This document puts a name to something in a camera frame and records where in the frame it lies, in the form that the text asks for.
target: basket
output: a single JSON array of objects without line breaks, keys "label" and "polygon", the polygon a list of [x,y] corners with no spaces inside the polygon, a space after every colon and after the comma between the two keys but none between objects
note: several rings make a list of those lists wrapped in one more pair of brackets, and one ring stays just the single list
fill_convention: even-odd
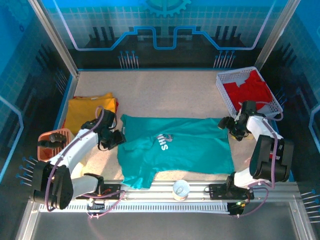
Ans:
[{"label": "basket", "polygon": [[[238,86],[241,84],[245,83],[245,80],[248,79],[250,72],[256,70],[258,73],[260,79],[265,82],[264,78],[261,76],[260,72],[254,67],[245,67],[245,68],[240,68],[240,69],[235,69],[235,70],[230,70],[230,71],[224,71],[224,72],[219,72],[216,75],[216,82],[215,85],[218,88],[224,103],[226,104],[226,107],[228,108],[228,111],[234,119],[237,116],[237,111],[232,104],[229,95],[227,94],[227,91],[224,87],[224,84],[228,83],[236,83]],[[261,109],[258,110],[258,113],[264,114],[267,117],[274,118],[277,114],[282,112],[283,109],[278,103],[277,99],[273,95],[273,93],[270,90],[270,93],[272,94],[272,101],[270,104],[272,105],[264,105]]]},{"label": "basket", "polygon": [[[49,136],[54,133],[58,133],[66,136],[65,146],[68,145],[75,138],[75,136],[71,133],[69,129],[61,128],[58,130],[48,131],[41,134],[38,138],[38,141],[41,141],[41,140],[49,141]],[[58,153],[60,153],[61,151],[62,149],[60,147],[52,149],[52,148],[38,146],[37,157],[38,157],[38,160],[46,162],[50,160],[52,157],[54,157],[55,155],[57,155]]]}]

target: cable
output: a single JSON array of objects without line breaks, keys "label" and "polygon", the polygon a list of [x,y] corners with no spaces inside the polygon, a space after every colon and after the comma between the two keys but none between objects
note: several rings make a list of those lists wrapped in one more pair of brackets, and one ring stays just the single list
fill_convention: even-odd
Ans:
[{"label": "cable", "polygon": [[276,168],[276,155],[277,155],[277,148],[278,148],[278,137],[277,137],[277,134],[275,133],[275,131],[272,129],[271,126],[269,126],[269,124],[267,122],[265,122],[265,121],[262,121],[262,122],[274,137],[272,159],[271,159],[271,188],[274,189],[275,185],[276,185],[275,168]]},{"label": "cable", "polygon": [[250,203],[250,195],[247,193],[246,196],[248,197],[248,204]]},{"label": "cable", "polygon": [[266,187],[257,187],[257,188],[255,188],[255,189],[257,189],[257,190],[259,190],[259,189],[264,189],[264,190],[266,190],[266,194],[265,194],[265,197],[264,197],[264,200],[259,204],[259,206],[257,206],[255,209],[253,209],[253,210],[251,210],[250,212],[247,212],[247,213],[245,213],[245,214],[238,214],[237,215],[237,217],[238,218],[242,218],[242,217],[245,217],[245,216],[248,216],[248,215],[250,215],[250,214],[253,214],[254,212],[256,212],[259,208],[261,208],[262,207],[262,205],[263,204],[265,204],[265,202],[267,201],[267,198],[268,198],[268,196],[269,196],[269,190],[268,190],[268,188],[266,188]]},{"label": "cable", "polygon": [[281,115],[280,118],[266,117],[266,119],[274,120],[274,121],[276,121],[276,122],[281,121],[282,119],[284,119],[283,110],[280,109],[277,105],[274,105],[274,104],[272,104],[272,103],[270,103],[270,102],[266,102],[266,101],[257,101],[256,104],[267,104],[267,105],[269,105],[269,106],[272,106],[272,107],[274,107],[275,109],[277,109],[278,112],[279,112],[280,115]]},{"label": "cable", "polygon": [[45,195],[44,195],[44,204],[45,204],[45,207],[46,207],[46,210],[48,212],[52,212],[54,209],[56,209],[55,207],[52,207],[52,208],[49,208],[49,189],[50,189],[50,184],[51,184],[51,180],[55,174],[55,171],[58,167],[58,164],[64,159],[65,155],[67,154],[67,152],[78,142],[80,141],[82,138],[84,138],[86,135],[92,133],[98,126],[99,124],[101,123],[103,117],[104,117],[104,114],[105,114],[105,111],[104,111],[104,107],[103,106],[98,106],[96,109],[95,109],[95,118],[97,119],[98,118],[98,109],[101,109],[101,116],[98,120],[98,122],[87,132],[85,132],[84,134],[82,134],[81,136],[79,136],[76,140],[72,141],[70,144],[68,144],[66,146],[65,149],[62,150],[62,154],[61,156],[58,158],[58,160],[56,161],[55,165],[53,166],[50,174],[49,174],[49,177],[48,177],[48,181],[46,183],[46,188],[45,188]]},{"label": "cable", "polygon": [[124,198],[124,196],[126,194],[126,191],[125,190],[120,190],[120,191],[116,191],[116,192],[113,192],[113,193],[110,193],[110,194],[107,194],[107,195],[104,195],[104,196],[90,196],[89,194],[84,194],[83,196],[85,196],[85,197],[89,197],[89,198],[93,198],[93,199],[103,199],[103,198],[111,197],[111,196],[119,194],[119,193],[123,193],[122,196],[107,211],[105,211],[103,213],[100,213],[100,214],[96,214],[96,215],[93,215],[93,214],[90,215],[88,212],[86,214],[88,214],[88,216],[90,216],[90,218],[97,218],[97,219],[99,217],[102,217],[102,216],[106,215],[107,213],[109,213],[112,209],[114,209],[119,204],[119,202]]}]

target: orange basket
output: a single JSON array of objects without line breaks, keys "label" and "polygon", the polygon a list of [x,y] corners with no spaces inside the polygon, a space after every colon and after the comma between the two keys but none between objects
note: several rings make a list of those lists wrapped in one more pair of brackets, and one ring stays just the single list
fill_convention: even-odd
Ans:
[{"label": "orange basket", "polygon": [[[50,141],[49,136],[51,134],[56,134],[56,133],[66,136],[66,143],[64,146],[67,146],[75,138],[75,136],[71,133],[69,129],[61,128],[58,130],[48,131],[41,134],[38,138],[38,142],[41,140]],[[47,148],[43,146],[38,146],[37,148],[38,160],[46,162],[50,160],[52,157],[54,157],[55,155],[57,155],[58,153],[60,153],[61,151],[62,151],[61,147],[52,149],[52,148]]]}]

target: beige table surface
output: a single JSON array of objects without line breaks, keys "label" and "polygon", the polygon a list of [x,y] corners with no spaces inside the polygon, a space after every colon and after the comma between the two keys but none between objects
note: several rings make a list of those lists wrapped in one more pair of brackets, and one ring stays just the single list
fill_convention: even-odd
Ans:
[{"label": "beige table surface", "polygon": [[[112,92],[118,99],[117,120],[127,114],[134,117],[223,118],[227,107],[216,87],[217,71],[84,71],[80,73],[75,96],[89,97]],[[256,141],[238,142],[229,137],[236,171],[249,166]],[[85,166],[78,165],[73,176],[94,173],[105,180],[123,180],[117,160],[117,148],[88,154]],[[225,180],[226,174],[203,174],[187,171],[159,172],[155,180]]]}]

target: gear logo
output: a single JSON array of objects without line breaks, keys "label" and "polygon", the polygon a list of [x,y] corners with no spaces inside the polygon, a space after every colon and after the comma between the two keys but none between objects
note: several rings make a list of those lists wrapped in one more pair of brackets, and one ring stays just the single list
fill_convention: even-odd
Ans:
[{"label": "gear logo", "polygon": [[186,10],[186,5],[191,3],[190,0],[141,0],[140,2],[150,14],[164,18],[180,14],[181,10]]}]

